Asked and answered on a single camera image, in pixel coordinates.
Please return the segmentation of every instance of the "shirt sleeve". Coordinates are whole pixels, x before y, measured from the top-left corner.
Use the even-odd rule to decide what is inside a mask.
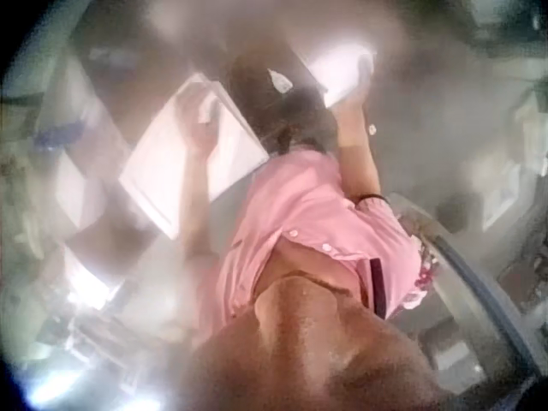
[[[406,295],[415,289],[420,274],[419,246],[403,229],[382,196],[366,196],[357,204],[356,210],[375,233],[370,252],[380,261],[385,317],[388,318],[404,302]],[[367,283],[374,287],[372,273],[368,275]],[[373,290],[367,293],[374,300]]]

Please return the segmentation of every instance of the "white paper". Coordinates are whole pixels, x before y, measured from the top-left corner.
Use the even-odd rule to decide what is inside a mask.
[[[193,82],[206,79],[197,74],[187,80],[168,101],[141,138],[120,176],[120,183],[145,214],[172,240],[179,235],[179,208],[187,156],[176,122],[175,97]],[[268,154],[218,83],[211,89],[221,103],[217,147],[208,162],[209,197],[255,170]]]

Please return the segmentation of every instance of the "woman's hand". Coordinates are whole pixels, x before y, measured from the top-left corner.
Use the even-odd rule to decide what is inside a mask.
[[[220,103],[212,103],[211,119],[208,123],[199,120],[200,106],[210,92],[204,83],[193,83],[176,98],[179,129],[189,153],[198,159],[207,160],[217,145]]]

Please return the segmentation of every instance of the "blurry background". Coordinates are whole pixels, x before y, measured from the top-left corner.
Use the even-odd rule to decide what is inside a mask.
[[[231,112],[262,147],[226,163],[232,170],[249,161],[251,171],[282,120],[283,94],[268,69],[295,88],[319,88],[310,64],[347,43],[375,55],[368,115],[378,129],[372,149],[384,191],[452,233],[546,347],[545,7],[536,0],[92,0],[44,8],[13,49],[0,134],[0,331],[29,401],[62,409],[165,403],[176,381],[167,364],[175,356],[184,367],[193,285],[184,281],[177,242],[120,174],[196,71],[220,82]],[[225,184],[212,203],[220,253],[251,174]],[[447,307],[458,295],[439,287],[393,322],[460,394],[492,375],[485,351]]]

